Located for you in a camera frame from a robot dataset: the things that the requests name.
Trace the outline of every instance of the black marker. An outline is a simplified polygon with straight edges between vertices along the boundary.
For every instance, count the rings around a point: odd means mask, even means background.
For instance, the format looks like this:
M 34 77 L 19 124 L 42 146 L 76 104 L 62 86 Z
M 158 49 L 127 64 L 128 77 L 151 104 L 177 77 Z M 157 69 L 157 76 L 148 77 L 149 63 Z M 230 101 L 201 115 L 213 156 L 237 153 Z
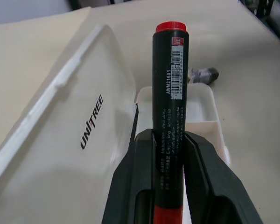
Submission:
M 153 36 L 153 132 L 156 140 L 154 224 L 181 224 L 182 139 L 187 103 L 189 34 L 181 22 Z

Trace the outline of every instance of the black object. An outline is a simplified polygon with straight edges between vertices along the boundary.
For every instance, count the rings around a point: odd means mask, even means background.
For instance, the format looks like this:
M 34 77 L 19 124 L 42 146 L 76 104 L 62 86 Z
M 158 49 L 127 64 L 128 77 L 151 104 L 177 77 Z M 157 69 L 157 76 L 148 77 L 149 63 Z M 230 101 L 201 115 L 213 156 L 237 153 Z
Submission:
M 280 39 L 280 0 L 240 1 Z
M 114 172 L 102 224 L 149 224 L 154 212 L 154 135 L 139 133 Z M 186 132 L 183 164 L 193 224 L 262 224 L 242 182 L 205 138 Z
M 209 68 L 210 71 L 210 83 L 214 82 L 219 77 L 219 72 L 215 68 Z
M 156 141 L 155 205 L 182 206 L 181 149 L 187 103 L 189 34 L 165 22 L 153 36 L 153 132 Z
M 81 4 L 79 2 L 79 0 L 68 0 L 69 1 L 69 5 L 71 7 L 71 10 L 78 10 L 81 9 Z

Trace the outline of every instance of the white wall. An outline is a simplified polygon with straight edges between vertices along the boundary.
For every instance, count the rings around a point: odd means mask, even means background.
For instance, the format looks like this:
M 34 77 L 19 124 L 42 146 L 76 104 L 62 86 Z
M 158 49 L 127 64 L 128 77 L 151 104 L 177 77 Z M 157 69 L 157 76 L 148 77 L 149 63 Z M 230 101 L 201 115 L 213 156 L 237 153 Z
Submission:
M 67 0 L 0 0 L 0 24 L 69 11 Z

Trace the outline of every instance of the unitree logo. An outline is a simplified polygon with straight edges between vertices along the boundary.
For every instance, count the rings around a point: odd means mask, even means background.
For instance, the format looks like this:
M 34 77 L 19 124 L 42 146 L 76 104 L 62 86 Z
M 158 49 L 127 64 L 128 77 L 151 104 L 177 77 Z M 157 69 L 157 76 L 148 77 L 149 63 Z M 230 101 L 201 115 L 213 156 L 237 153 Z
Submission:
M 93 109 L 93 112 L 92 112 L 89 120 L 86 121 L 86 131 L 84 132 L 84 134 L 82 136 L 83 142 L 81 141 L 82 149 L 85 149 L 88 138 L 89 138 L 91 132 L 95 129 L 95 120 L 97 119 L 97 115 L 101 109 L 102 103 L 103 103 L 102 95 L 99 95 L 97 103 L 95 104 L 95 107 Z

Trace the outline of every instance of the barcode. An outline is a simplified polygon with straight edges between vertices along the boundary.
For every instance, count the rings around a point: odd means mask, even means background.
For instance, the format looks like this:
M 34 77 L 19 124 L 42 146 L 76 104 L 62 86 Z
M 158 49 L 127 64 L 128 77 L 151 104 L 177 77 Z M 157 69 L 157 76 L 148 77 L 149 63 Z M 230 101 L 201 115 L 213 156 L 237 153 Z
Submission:
M 182 99 L 183 46 L 171 46 L 171 99 Z

